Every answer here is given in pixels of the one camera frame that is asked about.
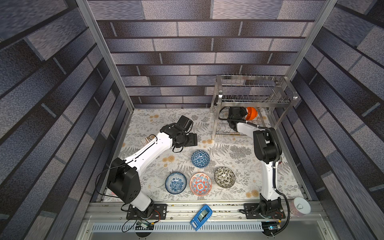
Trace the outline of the blue dotted pattern bowl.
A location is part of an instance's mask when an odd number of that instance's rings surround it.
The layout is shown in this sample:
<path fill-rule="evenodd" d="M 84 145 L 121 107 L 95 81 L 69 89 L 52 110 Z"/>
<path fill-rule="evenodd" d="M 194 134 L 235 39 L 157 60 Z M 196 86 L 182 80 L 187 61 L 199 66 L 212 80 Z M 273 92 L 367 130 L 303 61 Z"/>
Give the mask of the blue dotted pattern bowl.
<path fill-rule="evenodd" d="M 210 163 L 210 155 L 204 150 L 197 150 L 192 153 L 191 162 L 197 168 L 205 168 Z"/>

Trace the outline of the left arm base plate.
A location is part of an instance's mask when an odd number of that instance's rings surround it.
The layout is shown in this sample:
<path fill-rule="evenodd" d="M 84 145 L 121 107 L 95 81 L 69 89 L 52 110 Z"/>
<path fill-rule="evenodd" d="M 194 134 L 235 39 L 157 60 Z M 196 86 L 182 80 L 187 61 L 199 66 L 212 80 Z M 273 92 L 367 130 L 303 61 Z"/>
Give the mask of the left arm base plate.
<path fill-rule="evenodd" d="M 127 220 L 165 220 L 167 216 L 167 204 L 152 204 L 144 211 L 140 211 L 129 205 L 127 210 Z"/>

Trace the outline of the blue floral rim bowl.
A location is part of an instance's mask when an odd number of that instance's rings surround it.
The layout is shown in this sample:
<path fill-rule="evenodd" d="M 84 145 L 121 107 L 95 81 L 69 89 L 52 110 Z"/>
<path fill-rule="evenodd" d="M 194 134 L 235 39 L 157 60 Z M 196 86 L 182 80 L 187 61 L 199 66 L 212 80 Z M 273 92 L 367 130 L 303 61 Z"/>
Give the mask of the blue floral rim bowl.
<path fill-rule="evenodd" d="M 184 174 L 174 172 L 168 175 L 165 181 L 165 188 L 168 193 L 178 195 L 182 193 L 187 186 L 187 178 Z"/>

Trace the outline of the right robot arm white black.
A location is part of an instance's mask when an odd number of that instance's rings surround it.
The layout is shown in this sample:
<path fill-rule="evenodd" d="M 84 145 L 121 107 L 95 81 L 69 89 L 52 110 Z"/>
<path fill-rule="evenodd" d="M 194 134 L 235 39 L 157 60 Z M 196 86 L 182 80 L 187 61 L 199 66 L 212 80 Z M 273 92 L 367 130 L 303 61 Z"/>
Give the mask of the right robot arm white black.
<path fill-rule="evenodd" d="M 284 216 L 281 193 L 277 190 L 277 165 L 282 150 L 276 130 L 258 126 L 246 120 L 245 107 L 230 107 L 227 122 L 232 130 L 253 140 L 254 153 L 262 163 L 262 189 L 259 214 L 265 219 L 279 219 Z"/>

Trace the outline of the orange bowl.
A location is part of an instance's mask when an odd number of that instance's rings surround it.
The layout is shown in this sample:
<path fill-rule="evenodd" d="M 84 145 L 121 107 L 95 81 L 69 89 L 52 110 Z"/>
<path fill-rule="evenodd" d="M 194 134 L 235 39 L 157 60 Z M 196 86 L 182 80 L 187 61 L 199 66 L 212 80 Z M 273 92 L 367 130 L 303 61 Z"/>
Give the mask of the orange bowl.
<path fill-rule="evenodd" d="M 252 121 L 258 116 L 258 111 L 254 107 L 247 107 L 246 121 Z"/>

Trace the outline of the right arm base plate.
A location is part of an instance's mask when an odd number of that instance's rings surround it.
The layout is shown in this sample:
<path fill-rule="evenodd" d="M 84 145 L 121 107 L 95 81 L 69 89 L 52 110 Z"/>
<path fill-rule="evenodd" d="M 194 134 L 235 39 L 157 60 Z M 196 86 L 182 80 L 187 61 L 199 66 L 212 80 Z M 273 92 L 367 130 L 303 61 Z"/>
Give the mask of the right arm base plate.
<path fill-rule="evenodd" d="M 281 220 L 286 218 L 281 207 L 269 208 L 264 203 L 244 204 L 244 208 L 240 209 L 239 212 L 246 215 L 247 219 Z"/>

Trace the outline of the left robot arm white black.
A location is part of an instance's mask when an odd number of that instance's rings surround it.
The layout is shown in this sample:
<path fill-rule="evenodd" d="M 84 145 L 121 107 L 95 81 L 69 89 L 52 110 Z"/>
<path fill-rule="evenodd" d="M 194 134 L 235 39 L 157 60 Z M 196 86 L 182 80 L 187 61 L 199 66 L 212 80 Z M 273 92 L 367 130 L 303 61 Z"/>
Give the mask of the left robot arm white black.
<path fill-rule="evenodd" d="M 191 133 L 193 124 L 191 119 L 181 116 L 176 123 L 163 126 L 153 140 L 133 155 L 113 160 L 107 188 L 125 204 L 135 207 L 139 217 L 146 219 L 154 213 L 154 201 L 141 191 L 141 173 L 169 149 L 197 146 L 197 134 Z"/>

